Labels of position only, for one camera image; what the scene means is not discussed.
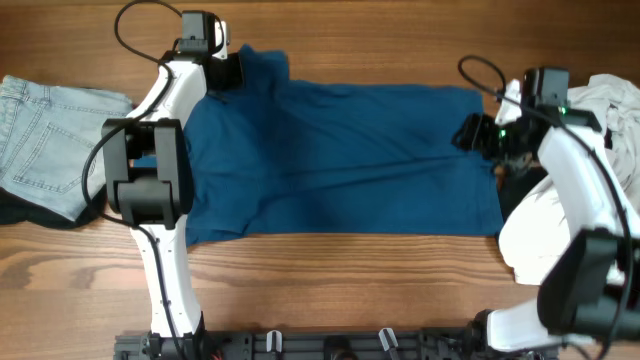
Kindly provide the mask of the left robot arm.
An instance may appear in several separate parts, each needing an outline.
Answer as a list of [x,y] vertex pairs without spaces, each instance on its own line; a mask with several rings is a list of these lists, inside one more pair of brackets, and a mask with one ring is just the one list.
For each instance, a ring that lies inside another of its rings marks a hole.
[[206,11],[183,11],[182,34],[157,59],[158,77],[140,105],[102,128],[108,201],[129,227],[144,266],[152,318],[147,334],[120,336],[117,359],[215,359],[191,282],[186,221],[195,199],[183,133],[195,105],[243,82],[228,51],[227,24]]

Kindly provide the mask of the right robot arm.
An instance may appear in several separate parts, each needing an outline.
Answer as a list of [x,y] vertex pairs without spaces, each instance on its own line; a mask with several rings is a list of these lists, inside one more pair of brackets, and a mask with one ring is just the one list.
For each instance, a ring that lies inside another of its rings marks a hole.
[[541,356],[565,346],[639,338],[639,217],[605,146],[605,124],[569,102],[566,70],[541,67],[503,80],[495,116],[472,115],[454,138],[510,172],[545,177],[515,202],[498,246],[524,303],[479,314],[468,356]]

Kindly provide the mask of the blue t-shirt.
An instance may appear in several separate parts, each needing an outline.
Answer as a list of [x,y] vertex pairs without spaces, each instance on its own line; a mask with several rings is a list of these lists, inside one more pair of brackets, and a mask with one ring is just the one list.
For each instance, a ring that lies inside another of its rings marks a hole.
[[186,242],[252,234],[488,236],[496,181],[452,144],[473,90],[293,80],[281,51],[240,49],[244,85],[203,98],[184,130],[195,183]]

